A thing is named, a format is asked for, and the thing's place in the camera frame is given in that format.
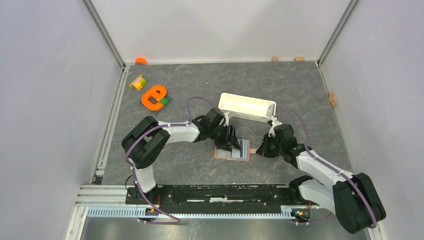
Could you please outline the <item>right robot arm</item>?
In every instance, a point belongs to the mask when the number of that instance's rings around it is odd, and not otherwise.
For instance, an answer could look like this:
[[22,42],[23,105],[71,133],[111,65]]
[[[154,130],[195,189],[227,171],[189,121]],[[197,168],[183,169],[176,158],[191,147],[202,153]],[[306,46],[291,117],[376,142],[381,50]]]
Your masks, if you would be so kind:
[[293,127],[279,121],[271,126],[256,150],[265,158],[283,160],[306,175],[289,183],[289,199],[295,204],[314,202],[332,214],[350,234],[365,228],[376,228],[387,217],[371,178],[361,172],[354,174],[321,158],[311,147],[298,143]]

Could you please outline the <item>brown leather card holder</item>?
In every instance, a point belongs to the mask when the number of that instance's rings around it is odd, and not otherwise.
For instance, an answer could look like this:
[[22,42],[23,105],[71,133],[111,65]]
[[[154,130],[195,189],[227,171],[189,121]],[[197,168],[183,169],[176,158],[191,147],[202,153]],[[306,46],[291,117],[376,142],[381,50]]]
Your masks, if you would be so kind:
[[255,154],[257,148],[251,148],[251,141],[247,139],[239,140],[241,149],[232,149],[231,151],[218,149],[214,151],[214,158],[218,160],[249,162],[251,155]]

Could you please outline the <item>white plastic tray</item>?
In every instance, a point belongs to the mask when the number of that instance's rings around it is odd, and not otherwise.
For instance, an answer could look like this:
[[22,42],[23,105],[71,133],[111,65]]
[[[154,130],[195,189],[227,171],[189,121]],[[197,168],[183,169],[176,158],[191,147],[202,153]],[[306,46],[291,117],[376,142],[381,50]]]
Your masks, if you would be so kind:
[[271,100],[247,97],[242,95],[222,93],[218,109],[231,112],[231,118],[266,123],[276,114],[277,104]]

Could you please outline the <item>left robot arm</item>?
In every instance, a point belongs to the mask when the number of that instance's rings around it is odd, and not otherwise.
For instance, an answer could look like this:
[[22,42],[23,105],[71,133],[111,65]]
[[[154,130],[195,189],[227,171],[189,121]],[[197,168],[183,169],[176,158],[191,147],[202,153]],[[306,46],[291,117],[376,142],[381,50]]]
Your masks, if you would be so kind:
[[163,122],[153,116],[145,117],[121,142],[125,161],[129,164],[138,190],[138,197],[145,204],[157,198],[157,183],[153,163],[167,144],[196,143],[213,140],[219,150],[240,151],[235,126],[226,122],[226,116],[214,107],[207,114],[185,122]]

